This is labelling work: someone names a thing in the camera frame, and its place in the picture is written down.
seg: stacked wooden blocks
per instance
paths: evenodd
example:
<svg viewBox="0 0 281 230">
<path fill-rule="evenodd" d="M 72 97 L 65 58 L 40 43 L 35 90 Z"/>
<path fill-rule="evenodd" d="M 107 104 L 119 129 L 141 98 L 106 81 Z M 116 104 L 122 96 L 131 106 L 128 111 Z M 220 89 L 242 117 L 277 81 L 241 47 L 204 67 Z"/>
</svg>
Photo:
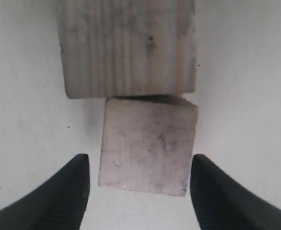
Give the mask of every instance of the stacked wooden blocks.
<svg viewBox="0 0 281 230">
<path fill-rule="evenodd" d="M 100 185 L 185 195 L 198 110 L 169 94 L 194 91 L 194 0 L 61 0 L 59 9 L 68 97 L 108 97 Z"/>
</svg>

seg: white surface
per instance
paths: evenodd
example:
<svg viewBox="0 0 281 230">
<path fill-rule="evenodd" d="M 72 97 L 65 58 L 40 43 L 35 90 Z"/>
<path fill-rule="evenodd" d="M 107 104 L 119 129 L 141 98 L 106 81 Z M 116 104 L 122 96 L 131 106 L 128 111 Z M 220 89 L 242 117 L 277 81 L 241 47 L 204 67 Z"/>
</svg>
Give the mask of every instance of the white surface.
<svg viewBox="0 0 281 230">
<path fill-rule="evenodd" d="M 198 0 L 196 10 L 194 153 L 281 208 L 281 0 Z M 0 0 L 0 208 L 82 152 L 83 230 L 198 230 L 188 196 L 98 187 L 104 100 L 65 97 L 59 51 L 53 1 Z"/>
</svg>

